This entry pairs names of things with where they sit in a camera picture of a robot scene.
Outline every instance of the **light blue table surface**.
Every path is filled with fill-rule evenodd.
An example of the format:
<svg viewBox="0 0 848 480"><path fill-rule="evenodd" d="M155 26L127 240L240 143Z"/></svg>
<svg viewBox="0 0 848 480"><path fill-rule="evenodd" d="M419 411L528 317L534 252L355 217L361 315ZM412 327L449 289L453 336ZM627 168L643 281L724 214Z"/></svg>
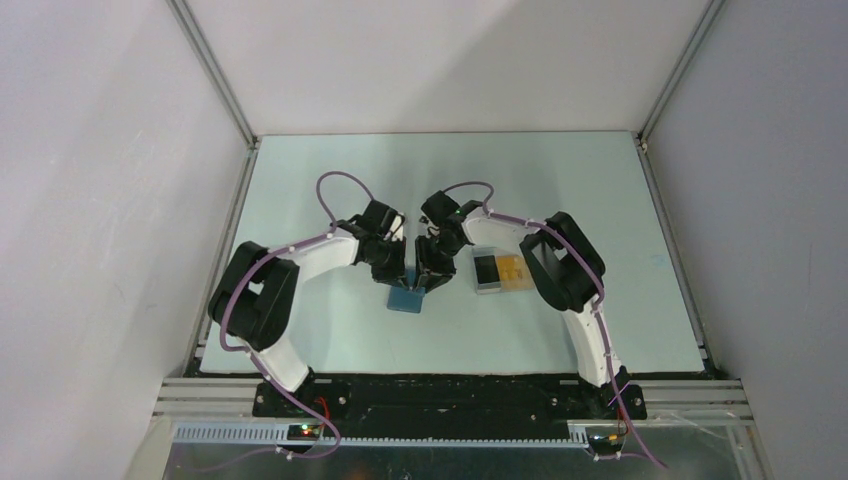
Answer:
<svg viewBox="0 0 848 480"><path fill-rule="evenodd" d="M490 206L502 213L536 219L570 213L606 262L606 318L628 369L703 369L630 133L264 137L235 245L281 245L324 231L329 222L315 181L328 170L353 173L413 221L430 194L465 180L492 183ZM479 187L451 192L459 203L484 194ZM324 196L340 218L367 205L359 187L341 177L324 182ZM407 264L416 235L412 227ZM420 314L388 310L389 288L373 283L366 265L307 282L289 324L294 345L325 372L577 370L559 312L535 290L478 296L470 249L455 261L457 276L424 299ZM218 331L213 323L201 370L255 371L243 354L220 348Z"/></svg>

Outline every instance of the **black metal base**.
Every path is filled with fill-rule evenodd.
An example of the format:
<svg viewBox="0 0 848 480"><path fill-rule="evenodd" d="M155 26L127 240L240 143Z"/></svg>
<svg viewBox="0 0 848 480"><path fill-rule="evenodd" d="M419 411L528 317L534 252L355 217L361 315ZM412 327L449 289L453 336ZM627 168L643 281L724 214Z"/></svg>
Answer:
<svg viewBox="0 0 848 480"><path fill-rule="evenodd" d="M567 420L617 418L605 393L575 375L432 374L317 374L296 392L318 412L322 397L347 437L456 440L568 438ZM647 417L639 386L622 396L633 419ZM267 382L253 416L308 417Z"/></svg>

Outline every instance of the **wall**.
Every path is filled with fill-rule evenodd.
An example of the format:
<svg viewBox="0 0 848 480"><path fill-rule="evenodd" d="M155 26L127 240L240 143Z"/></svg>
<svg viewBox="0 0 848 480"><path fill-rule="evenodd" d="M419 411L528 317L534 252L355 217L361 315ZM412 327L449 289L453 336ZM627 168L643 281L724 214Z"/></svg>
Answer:
<svg viewBox="0 0 848 480"><path fill-rule="evenodd" d="M637 130L706 0L189 3L273 134Z"/></svg>
<svg viewBox="0 0 848 480"><path fill-rule="evenodd" d="M848 3L728 2L649 140L708 338L777 478L842 478Z"/></svg>
<svg viewBox="0 0 848 480"><path fill-rule="evenodd" d="M120 478L245 149L166 2L0 18L0 477Z"/></svg>

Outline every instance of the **blue object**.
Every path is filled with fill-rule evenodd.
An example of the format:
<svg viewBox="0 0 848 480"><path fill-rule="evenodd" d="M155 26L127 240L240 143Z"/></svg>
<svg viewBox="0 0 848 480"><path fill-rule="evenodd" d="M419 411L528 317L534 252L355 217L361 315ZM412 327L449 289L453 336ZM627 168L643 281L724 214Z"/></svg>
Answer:
<svg viewBox="0 0 848 480"><path fill-rule="evenodd" d="M406 280L410 285L415 284L415 269L406 269ZM398 312L421 313L421 304L424 302L424 288L408 290L401 287L392 287L389 290L389 302L386 307Z"/></svg>

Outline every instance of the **metal frame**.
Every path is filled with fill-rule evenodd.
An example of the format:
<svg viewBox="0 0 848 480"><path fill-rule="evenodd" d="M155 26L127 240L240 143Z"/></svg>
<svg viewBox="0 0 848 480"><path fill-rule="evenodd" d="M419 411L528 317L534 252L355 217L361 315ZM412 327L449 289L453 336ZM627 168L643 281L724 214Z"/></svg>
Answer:
<svg viewBox="0 0 848 480"><path fill-rule="evenodd" d="M635 148L669 249L684 304L705 359L709 358L708 341L704 335L703 325L692 298L680 252L674 240L650 160L646 154L646 142L725 3L724 0L710 0L707 4L686 47L666 80L660 95L654 102L642 129L633 134ZM208 297L218 281L232 249L258 154L259 140L251 129L187 1L168 0L168 4L248 146L245 165L233 195L226 225L218 242L217 257L207 282L206 296ZM202 357L208 330L209 318L205 309L201 306L195 320L195 335L192 337L181 372L186 372L187 365L191 363L192 359L196 360ZM235 376L226 378L166 378L162 383L158 401L154 407L154 420L163 416L170 417L176 424L176 442L276 443L283 438L277 433L281 427L287 428L292 423L300 423L302 419L252 417L256 386L260 381L261 379L258 377L235 378ZM741 382L738 380L634 380L634 382L642 387L648 410L648 419L635 421L634 423L637 426L689 428L724 426L726 427L728 441L733 447L741 477L743 479L773 478L765 461L766 457ZM528 443L516 440L515 442L492 442L493 445L491 446L506 447L514 444L521 447L573 448L583 445L586 429L607 428L615 426L615 424L615 421L608 420L572 421L569 422L569 426L573 438L563 439L559 443ZM454 446L454 443L456 443L457 445L461 444L461 446L469 446L461 442L440 442L438 440L404 442L397 439L346 438L343 443L369 446ZM478 446L490 445L483 442Z"/></svg>

